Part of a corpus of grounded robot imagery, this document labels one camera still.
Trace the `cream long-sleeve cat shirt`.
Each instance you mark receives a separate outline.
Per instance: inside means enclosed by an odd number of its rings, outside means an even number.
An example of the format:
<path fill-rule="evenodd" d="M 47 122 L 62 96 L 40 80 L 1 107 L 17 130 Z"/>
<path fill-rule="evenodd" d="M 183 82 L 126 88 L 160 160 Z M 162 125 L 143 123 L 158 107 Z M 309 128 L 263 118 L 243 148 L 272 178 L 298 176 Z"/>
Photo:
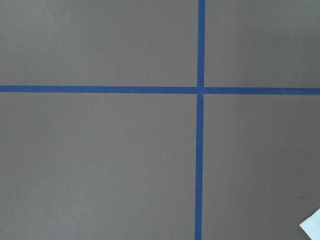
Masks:
<path fill-rule="evenodd" d="M 311 240 L 320 240 L 320 209 L 299 224 Z"/>

